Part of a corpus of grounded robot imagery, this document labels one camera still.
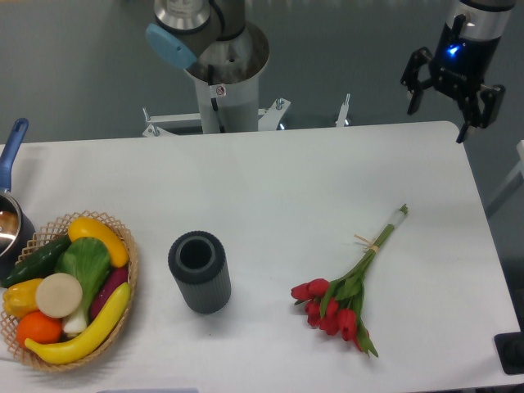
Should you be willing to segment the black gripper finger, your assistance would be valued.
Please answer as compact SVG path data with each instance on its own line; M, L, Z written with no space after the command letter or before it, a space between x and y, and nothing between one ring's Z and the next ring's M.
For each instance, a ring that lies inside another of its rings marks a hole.
M505 87L503 85L480 85L476 93L464 93L456 89L458 108L463 115L463 125L458 132L456 143L463 143L470 128L486 129L493 124L502 105Z
M416 113L421 105L424 91L433 86L432 77L420 80L419 73L424 66L428 66L433 55L427 47L421 47L412 52L404 73L400 79L400 83L405 86L411 98L407 110L408 115Z

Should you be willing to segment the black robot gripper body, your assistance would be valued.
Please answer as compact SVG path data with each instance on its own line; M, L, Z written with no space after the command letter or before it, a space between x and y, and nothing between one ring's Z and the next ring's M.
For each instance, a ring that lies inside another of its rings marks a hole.
M440 35L430 73L442 71L476 94L499 45L514 1L454 1Z

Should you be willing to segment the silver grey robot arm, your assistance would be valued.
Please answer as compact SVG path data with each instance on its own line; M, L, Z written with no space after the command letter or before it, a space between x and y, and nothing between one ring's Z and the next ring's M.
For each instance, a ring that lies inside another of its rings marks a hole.
M414 51L400 82L414 114L428 89L452 99L463 116L462 142L469 129L497 119L504 99L501 85L485 75L512 14L512 1L457 1L435 51ZM289 102L259 107L259 77L269 59L264 33L246 20L243 1L157 1L147 26L151 49L192 79L204 133L276 130Z

